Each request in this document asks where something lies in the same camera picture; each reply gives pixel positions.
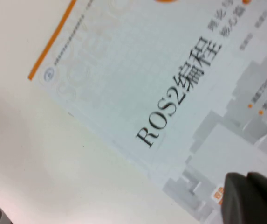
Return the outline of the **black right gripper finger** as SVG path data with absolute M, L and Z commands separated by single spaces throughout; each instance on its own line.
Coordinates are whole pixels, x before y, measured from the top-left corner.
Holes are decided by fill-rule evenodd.
M 228 173 L 221 215 L 225 224 L 267 224 L 267 178 L 257 172 Z

